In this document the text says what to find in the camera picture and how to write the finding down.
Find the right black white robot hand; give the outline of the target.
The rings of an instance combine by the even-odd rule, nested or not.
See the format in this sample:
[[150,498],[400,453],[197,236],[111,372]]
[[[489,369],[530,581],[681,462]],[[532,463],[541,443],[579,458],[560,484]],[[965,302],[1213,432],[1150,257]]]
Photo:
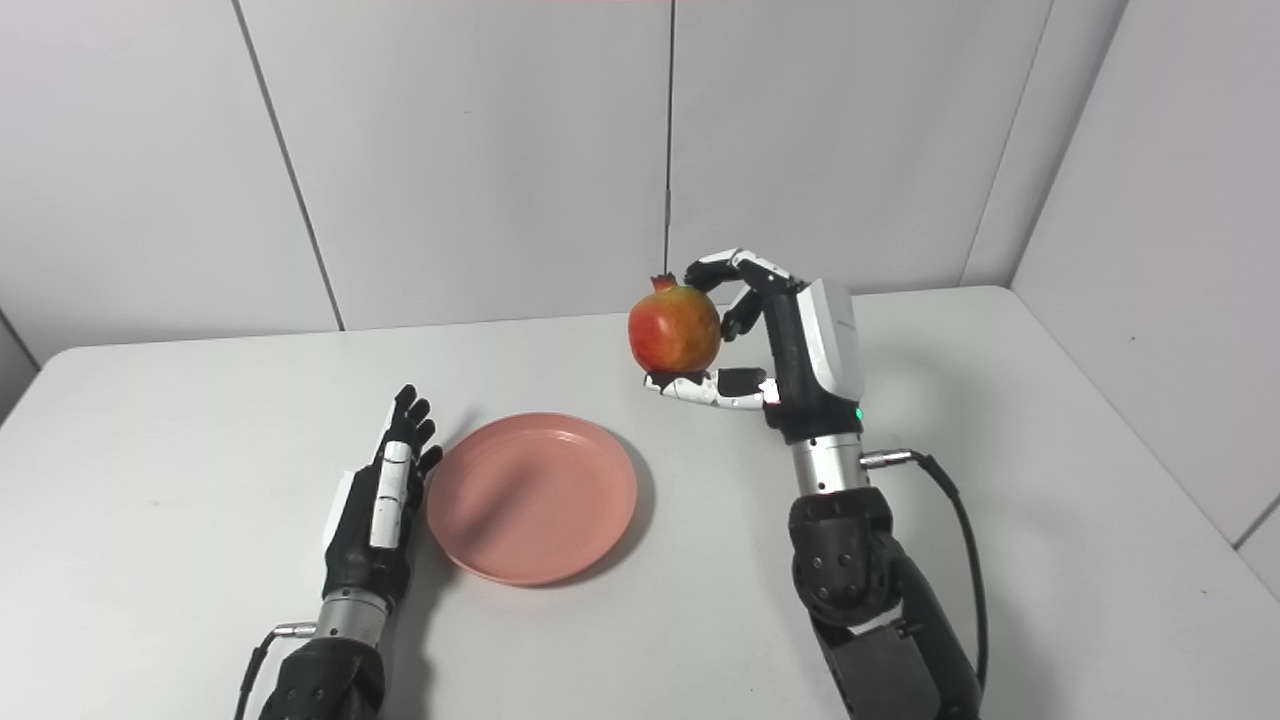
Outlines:
[[700,291],[742,282],[721,318],[721,338],[731,342],[762,322],[774,370],[653,372],[645,377],[648,389],[710,407],[760,410],[786,445],[863,432],[858,328],[845,288],[823,279],[803,281],[745,249],[699,258],[684,279]]

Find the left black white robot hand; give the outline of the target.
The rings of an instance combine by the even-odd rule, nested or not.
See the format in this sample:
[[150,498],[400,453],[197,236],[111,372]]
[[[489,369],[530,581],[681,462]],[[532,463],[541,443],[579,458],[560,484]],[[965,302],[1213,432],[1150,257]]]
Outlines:
[[357,470],[325,550],[323,597],[360,591],[397,606],[411,578],[410,541],[428,475],[444,456],[430,402],[412,384],[394,397],[372,460]]

